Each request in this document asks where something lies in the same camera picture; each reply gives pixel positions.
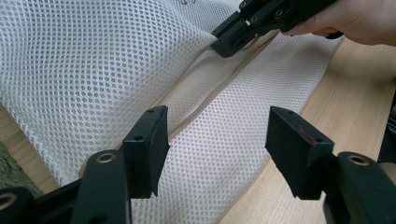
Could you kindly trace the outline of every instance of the white mesh fabric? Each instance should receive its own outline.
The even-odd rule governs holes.
[[[267,36],[221,59],[210,32],[239,0],[0,1],[1,102],[61,185],[147,108],[175,131],[235,78],[172,140],[136,223],[216,221],[267,160],[269,105],[298,111],[336,43],[279,36],[254,58]]]

